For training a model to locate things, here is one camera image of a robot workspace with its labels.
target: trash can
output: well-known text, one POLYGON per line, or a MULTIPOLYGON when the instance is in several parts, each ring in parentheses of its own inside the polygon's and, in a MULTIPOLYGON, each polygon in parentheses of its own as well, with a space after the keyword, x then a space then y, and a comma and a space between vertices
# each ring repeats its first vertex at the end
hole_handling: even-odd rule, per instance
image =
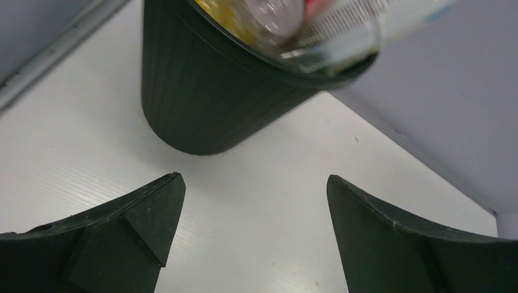
POLYGON ((217 154, 319 91, 348 85, 375 58, 332 78, 305 74, 240 42, 194 0, 145 0, 142 107, 165 143, 217 154))

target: wall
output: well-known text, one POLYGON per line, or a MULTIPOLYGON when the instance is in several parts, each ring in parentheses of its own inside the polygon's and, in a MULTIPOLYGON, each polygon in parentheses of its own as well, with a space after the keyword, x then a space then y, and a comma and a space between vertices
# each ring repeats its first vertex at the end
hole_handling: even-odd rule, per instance
POLYGON ((518 1, 459 1, 333 94, 488 211, 516 212, 517 31, 518 1))
POLYGON ((1 0, 0 83, 48 46, 94 0, 1 0))

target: white floor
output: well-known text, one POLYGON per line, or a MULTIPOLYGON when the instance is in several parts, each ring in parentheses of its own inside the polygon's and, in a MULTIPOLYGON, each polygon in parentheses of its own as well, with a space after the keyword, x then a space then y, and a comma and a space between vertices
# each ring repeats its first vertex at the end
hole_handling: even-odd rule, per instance
POLYGON ((0 233, 178 171, 187 193, 157 292, 346 292, 330 174, 427 219, 496 236, 492 215, 328 93, 224 154, 167 146, 140 109, 140 26, 141 1, 132 1, 1 118, 0 233))

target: waste bin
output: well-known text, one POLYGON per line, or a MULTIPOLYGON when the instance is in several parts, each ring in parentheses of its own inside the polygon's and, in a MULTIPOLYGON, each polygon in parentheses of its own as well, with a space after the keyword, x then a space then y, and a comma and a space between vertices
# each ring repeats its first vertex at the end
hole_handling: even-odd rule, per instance
POLYGON ((230 149, 376 58, 336 77, 305 74, 240 42, 194 0, 145 0, 143 46, 146 119, 165 143, 197 155, 230 149))

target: red object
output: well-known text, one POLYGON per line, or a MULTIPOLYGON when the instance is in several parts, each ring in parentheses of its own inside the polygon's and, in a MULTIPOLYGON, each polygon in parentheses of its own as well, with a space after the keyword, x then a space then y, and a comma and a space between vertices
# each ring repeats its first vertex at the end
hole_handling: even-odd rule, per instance
POLYGON ((304 0, 306 5, 306 13, 304 15, 304 22, 312 19, 326 6, 334 2, 335 0, 304 0))

